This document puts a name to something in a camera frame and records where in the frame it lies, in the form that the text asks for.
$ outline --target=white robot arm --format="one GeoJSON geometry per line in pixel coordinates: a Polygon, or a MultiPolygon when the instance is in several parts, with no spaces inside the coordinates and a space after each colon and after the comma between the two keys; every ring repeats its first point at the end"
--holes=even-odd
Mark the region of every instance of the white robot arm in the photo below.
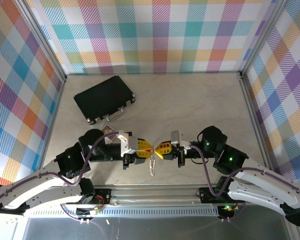
{"type": "MultiPolygon", "coordinates": [[[[83,174],[90,170],[89,162],[122,161],[123,169],[132,163],[145,162],[146,158],[137,154],[143,139],[133,137],[130,132],[116,132],[112,134],[118,135],[121,143],[105,144],[104,138],[110,134],[103,135],[92,129],[45,167],[15,183],[0,185],[0,220],[12,222],[22,217],[25,210],[39,205],[94,203],[98,193],[90,179],[83,178],[83,174]]],[[[185,165],[185,159],[202,159],[209,185],[206,190],[210,194],[200,194],[201,202],[208,200],[213,204],[238,200],[254,203],[282,214],[300,227],[299,182],[269,170],[227,145],[227,136],[214,126],[205,128],[200,134],[203,135],[201,141],[186,142],[181,140],[178,131],[174,131],[171,141],[160,143],[154,151],[164,160],[177,158],[178,167],[185,165]],[[204,158],[214,158],[213,166],[228,175],[221,177],[214,189],[204,158]]]]}

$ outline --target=colorful plaid backdrop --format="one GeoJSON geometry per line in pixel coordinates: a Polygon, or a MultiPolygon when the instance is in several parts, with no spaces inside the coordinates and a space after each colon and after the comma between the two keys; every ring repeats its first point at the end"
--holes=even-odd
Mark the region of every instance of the colorful plaid backdrop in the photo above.
{"type": "Polygon", "coordinates": [[[36,169],[61,84],[13,0],[0,0],[0,184],[36,169]]]}
{"type": "Polygon", "coordinates": [[[28,0],[70,74],[236,72],[274,2],[28,0]]]}
{"type": "Polygon", "coordinates": [[[300,182],[300,0],[289,1],[248,78],[274,168],[300,182]]]}

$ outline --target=marble surface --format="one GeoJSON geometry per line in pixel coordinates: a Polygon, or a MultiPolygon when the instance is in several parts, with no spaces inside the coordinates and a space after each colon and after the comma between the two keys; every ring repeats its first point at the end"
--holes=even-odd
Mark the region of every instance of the marble surface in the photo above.
{"type": "MultiPolygon", "coordinates": [[[[115,130],[131,131],[138,138],[156,146],[170,140],[170,132],[180,130],[183,139],[194,141],[204,128],[215,125],[228,136],[227,144],[247,153],[263,164],[257,139],[236,73],[136,74],[121,75],[135,93],[136,101],[125,114],[108,123],[89,125],[73,97],[106,79],[109,75],[70,75],[64,86],[44,164],[53,160],[92,128],[109,124],[115,130]]],[[[209,161],[212,183],[221,174],[209,161]]],[[[113,184],[206,184],[202,165],[189,159],[178,168],[177,160],[156,157],[155,176],[149,173],[149,162],[122,169],[122,162],[91,163],[85,174],[95,185],[113,184]]]]}

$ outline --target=purple cable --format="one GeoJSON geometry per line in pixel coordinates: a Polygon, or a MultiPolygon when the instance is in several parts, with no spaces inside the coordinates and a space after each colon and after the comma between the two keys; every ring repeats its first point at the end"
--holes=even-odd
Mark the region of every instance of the purple cable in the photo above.
{"type": "Polygon", "coordinates": [[[230,219],[232,220],[232,219],[235,219],[236,217],[238,217],[238,216],[243,212],[244,208],[246,207],[246,204],[247,204],[247,202],[245,201],[245,202],[243,203],[243,205],[242,205],[240,211],[239,211],[236,215],[234,215],[233,217],[230,217],[230,219]]]}
{"type": "Polygon", "coordinates": [[[59,174],[55,173],[55,172],[44,172],[42,174],[39,174],[39,176],[46,176],[46,175],[49,175],[49,176],[53,176],[53,177],[57,177],[57,178],[60,178],[62,181],[64,181],[66,184],[68,184],[69,186],[77,186],[80,181],[81,181],[81,178],[82,176],[84,175],[84,171],[89,163],[89,160],[92,156],[92,152],[94,151],[94,149],[96,148],[96,146],[106,137],[109,137],[109,136],[113,136],[113,135],[117,135],[119,132],[115,131],[115,132],[110,132],[110,133],[107,133],[107,134],[104,134],[102,135],[101,137],[99,137],[95,142],[94,144],[92,145],[90,151],[88,152],[88,155],[86,156],[85,158],[85,161],[84,161],[84,164],[83,164],[83,167],[80,171],[80,174],[79,174],[79,177],[78,179],[75,181],[75,182],[70,182],[68,181],[67,179],[65,179],[64,177],[60,176],[59,174]]]}
{"type": "Polygon", "coordinates": [[[78,221],[78,222],[81,222],[78,218],[76,218],[76,217],[74,217],[74,216],[71,216],[69,213],[67,213],[67,211],[65,210],[64,206],[62,206],[62,204],[60,204],[60,207],[61,207],[62,211],[63,211],[66,215],[68,215],[69,218],[72,218],[73,220],[76,220],[76,221],[78,221]]]}
{"type": "MultiPolygon", "coordinates": [[[[222,188],[220,189],[219,192],[215,192],[213,187],[212,187],[212,184],[211,184],[211,181],[210,181],[210,178],[209,178],[209,173],[208,173],[208,169],[207,169],[207,165],[206,165],[206,162],[205,162],[205,156],[203,154],[203,152],[201,151],[201,149],[197,146],[194,146],[194,145],[191,145],[190,146],[192,149],[195,149],[198,151],[198,153],[200,154],[200,157],[201,157],[201,160],[202,160],[202,163],[203,163],[203,168],[204,168],[204,172],[205,172],[205,177],[206,177],[206,180],[208,182],[208,187],[209,187],[209,190],[211,192],[211,194],[215,197],[219,197],[226,189],[226,186],[228,184],[228,182],[231,180],[232,177],[234,177],[238,172],[242,172],[242,171],[245,171],[245,170],[249,170],[249,171],[255,171],[255,172],[259,172],[259,173],[263,173],[264,171],[263,170],[260,170],[260,169],[257,169],[257,168],[254,168],[254,167],[242,167],[242,168],[239,168],[237,170],[234,170],[232,173],[230,173],[230,175],[227,177],[227,179],[225,180],[222,188]]],[[[265,175],[279,181],[280,183],[283,183],[287,186],[289,186],[290,188],[292,188],[293,190],[299,190],[300,192],[300,189],[296,188],[295,186],[293,186],[292,184],[290,184],[289,182],[286,182],[284,180],[282,180],[280,177],[277,177],[275,175],[272,175],[271,173],[269,172],[265,172],[264,173],[265,175]]]]}
{"type": "MultiPolygon", "coordinates": [[[[118,134],[117,131],[115,131],[115,132],[110,132],[110,133],[107,133],[107,134],[104,134],[104,135],[102,135],[101,137],[99,137],[99,138],[94,142],[94,144],[92,145],[92,147],[91,147],[91,149],[90,149],[88,155],[87,155],[86,158],[85,158],[83,167],[82,167],[82,169],[81,169],[81,171],[80,171],[80,174],[79,174],[79,177],[78,177],[77,181],[75,181],[75,182],[70,182],[70,181],[68,181],[67,179],[65,179],[64,177],[60,176],[59,174],[57,174],[57,173],[55,173],[55,172],[44,172],[44,173],[40,173],[40,174],[39,174],[39,178],[41,178],[42,176],[47,176],[47,175],[48,175],[48,176],[53,176],[53,177],[60,178],[62,181],[64,181],[64,182],[65,182],[67,185],[69,185],[69,186],[72,186],[72,187],[77,186],[77,185],[80,183],[82,176],[84,175],[84,171],[85,171],[85,169],[86,169],[86,167],[87,167],[87,165],[88,165],[88,163],[89,163],[89,160],[90,160],[90,158],[91,158],[91,156],[92,156],[92,152],[93,152],[93,150],[96,148],[96,146],[97,146],[104,138],[109,137],[109,136],[113,136],[113,135],[117,135],[117,134],[118,134]]],[[[19,187],[19,186],[21,186],[21,185],[23,185],[23,184],[25,184],[25,183],[27,183],[27,182],[33,180],[33,179],[36,179],[36,178],[38,178],[38,176],[32,176],[32,177],[30,177],[30,178],[27,178],[27,179],[25,179],[25,180],[23,180],[23,181],[17,183],[16,185],[12,184],[12,187],[10,187],[8,190],[6,190],[5,193],[8,194],[8,193],[12,192],[15,188],[17,188],[17,187],[19,187]]],[[[5,194],[2,193],[2,194],[0,195],[0,199],[3,198],[4,196],[5,196],[5,194]]]]}

